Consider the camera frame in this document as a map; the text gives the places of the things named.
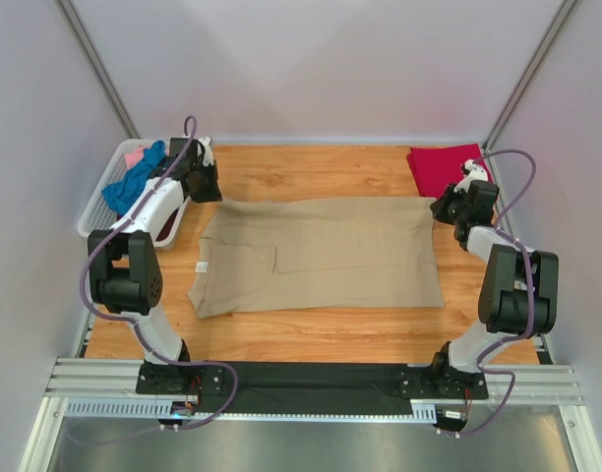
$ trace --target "blue cloth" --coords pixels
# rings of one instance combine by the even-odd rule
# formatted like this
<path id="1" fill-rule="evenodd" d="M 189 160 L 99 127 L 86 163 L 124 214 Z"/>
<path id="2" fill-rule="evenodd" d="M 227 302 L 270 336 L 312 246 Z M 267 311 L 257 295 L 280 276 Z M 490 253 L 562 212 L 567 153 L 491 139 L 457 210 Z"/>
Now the blue cloth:
<path id="1" fill-rule="evenodd" d="M 124 178 L 109 184 L 102 190 L 102 196 L 109 208 L 120 216 L 125 215 L 144 191 L 151 171 L 165 157 L 165 143 L 157 141 L 144 149 L 144 157 L 135 167 L 126 171 Z"/>

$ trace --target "wooden table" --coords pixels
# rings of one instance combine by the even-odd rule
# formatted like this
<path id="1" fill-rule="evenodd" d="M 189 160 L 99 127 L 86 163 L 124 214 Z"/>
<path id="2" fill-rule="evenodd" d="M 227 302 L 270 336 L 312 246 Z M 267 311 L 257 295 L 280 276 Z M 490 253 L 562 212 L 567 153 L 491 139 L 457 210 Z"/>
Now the wooden table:
<path id="1" fill-rule="evenodd" d="M 405 196 L 417 191 L 408 147 L 220 146 L 214 150 L 226 199 L 294 202 L 329 197 Z M 199 236 L 216 204 L 189 204 L 176 246 L 157 252 L 162 303 L 192 359 L 428 363 L 476 319 L 485 265 L 460 249 L 453 227 L 435 223 L 434 249 L 445 306 L 422 309 L 283 310 L 230 313 L 199 320 L 187 298 L 199 259 Z M 142 358 L 125 324 L 97 320 L 88 358 Z M 497 359 L 537 364 L 532 341 Z"/>

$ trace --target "folded red cloth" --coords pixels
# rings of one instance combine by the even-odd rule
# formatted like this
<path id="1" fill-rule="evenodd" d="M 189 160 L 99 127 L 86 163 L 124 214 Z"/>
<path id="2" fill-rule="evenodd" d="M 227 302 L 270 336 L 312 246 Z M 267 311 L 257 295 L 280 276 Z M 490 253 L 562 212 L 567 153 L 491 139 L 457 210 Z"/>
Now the folded red cloth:
<path id="1" fill-rule="evenodd" d="M 408 165 L 421 197 L 440 198 L 448 184 L 457 184 L 464 177 L 460 166 L 465 160 L 480 157 L 478 145 L 454 147 L 411 147 Z M 487 169 L 489 180 L 491 173 Z"/>

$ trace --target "white wall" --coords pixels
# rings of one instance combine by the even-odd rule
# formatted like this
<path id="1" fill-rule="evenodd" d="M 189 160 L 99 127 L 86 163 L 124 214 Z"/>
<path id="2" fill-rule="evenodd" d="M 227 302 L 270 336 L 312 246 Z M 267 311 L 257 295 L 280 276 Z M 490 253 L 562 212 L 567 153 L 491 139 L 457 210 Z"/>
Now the white wall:
<path id="1" fill-rule="evenodd" d="M 561 0 L 76 0 L 139 132 L 481 141 Z"/>
<path id="2" fill-rule="evenodd" d="M 602 447 L 602 0 L 584 0 L 496 148 L 523 148 L 537 177 L 512 227 L 560 257 L 558 362 L 574 366 Z M 498 159 L 506 195 L 527 168 Z"/>
<path id="3" fill-rule="evenodd" d="M 75 223 L 124 139 L 54 4 L 0 0 L 0 471 L 77 341 Z"/>

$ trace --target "white basket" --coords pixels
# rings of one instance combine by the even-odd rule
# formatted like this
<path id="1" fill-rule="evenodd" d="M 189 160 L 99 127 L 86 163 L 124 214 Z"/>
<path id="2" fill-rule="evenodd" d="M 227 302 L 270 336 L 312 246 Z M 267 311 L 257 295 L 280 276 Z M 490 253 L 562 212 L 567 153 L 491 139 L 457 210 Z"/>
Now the white basket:
<path id="1" fill-rule="evenodd" d="M 112 209 L 109 209 L 102 196 L 102 190 L 108 184 L 119 182 L 124 178 L 124 174 L 127 170 L 124 154 L 133 152 L 139 146 L 149 147 L 155 141 L 157 140 L 127 140 L 117 148 L 113 157 L 111 157 L 111 161 L 106 166 L 106 170 L 104 170 L 100 181 L 97 183 L 97 186 L 91 195 L 91 199 L 78 222 L 78 232 L 81 236 L 87 238 L 94 229 L 108 229 L 115 221 L 117 221 L 117 214 Z M 185 214 L 185 207 L 188 202 L 189 199 L 186 199 L 185 202 L 183 202 L 183 205 L 179 207 L 167 237 L 161 241 L 154 241 L 154 246 L 157 249 L 170 251 L 174 247 L 178 229 L 181 225 L 181 220 Z"/>

